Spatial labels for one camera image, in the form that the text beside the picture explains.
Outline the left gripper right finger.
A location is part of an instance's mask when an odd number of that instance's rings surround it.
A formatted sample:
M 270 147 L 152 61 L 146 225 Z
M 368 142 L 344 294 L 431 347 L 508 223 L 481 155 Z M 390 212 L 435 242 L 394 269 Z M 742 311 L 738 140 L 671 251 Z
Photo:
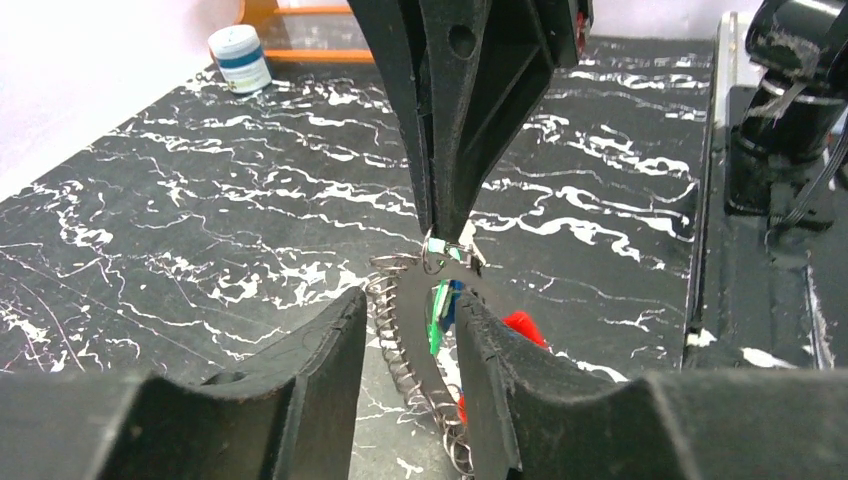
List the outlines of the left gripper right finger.
M 457 304 L 479 479 L 843 479 L 845 370 L 650 372 L 614 383 Z

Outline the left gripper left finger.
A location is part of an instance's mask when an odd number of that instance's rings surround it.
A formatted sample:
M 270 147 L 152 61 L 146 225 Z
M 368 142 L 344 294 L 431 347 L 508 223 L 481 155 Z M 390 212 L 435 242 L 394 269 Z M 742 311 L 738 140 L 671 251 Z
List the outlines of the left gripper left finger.
M 5 374 L 5 479 L 344 479 L 367 301 L 346 290 L 200 384 L 153 372 Z

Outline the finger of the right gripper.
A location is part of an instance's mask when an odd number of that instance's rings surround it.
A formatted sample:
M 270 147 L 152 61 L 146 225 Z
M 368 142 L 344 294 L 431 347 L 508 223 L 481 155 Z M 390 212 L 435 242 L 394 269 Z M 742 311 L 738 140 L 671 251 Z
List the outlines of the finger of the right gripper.
M 418 1 L 350 0 L 349 5 L 381 75 L 405 145 L 418 222 L 429 231 L 428 141 L 419 112 L 420 64 L 426 35 Z
M 580 1 L 423 1 L 420 228 L 455 241 L 483 181 L 583 52 Z

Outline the keyring with coloured tags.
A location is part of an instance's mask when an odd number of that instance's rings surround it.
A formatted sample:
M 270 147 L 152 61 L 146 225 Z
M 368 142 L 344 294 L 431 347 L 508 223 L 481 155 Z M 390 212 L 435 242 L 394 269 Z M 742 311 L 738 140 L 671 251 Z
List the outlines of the keyring with coloured tags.
M 427 235 L 418 252 L 374 256 L 366 286 L 377 344 L 396 390 L 406 404 L 426 406 L 463 479 L 475 472 L 459 366 L 449 360 L 448 338 L 460 296 L 486 299 L 481 289 L 487 262 L 475 233 L 467 222 L 455 243 Z

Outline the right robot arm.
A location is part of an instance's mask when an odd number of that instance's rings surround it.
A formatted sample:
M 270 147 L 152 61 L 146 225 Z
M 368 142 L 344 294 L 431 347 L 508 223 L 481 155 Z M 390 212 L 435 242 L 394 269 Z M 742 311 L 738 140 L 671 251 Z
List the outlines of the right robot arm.
M 547 91 L 575 67 L 589 1 L 354 1 L 397 115 L 423 233 L 456 241 L 482 182 Z M 847 99 L 847 5 L 765 1 L 745 39 L 765 68 L 747 116 L 767 137 Z

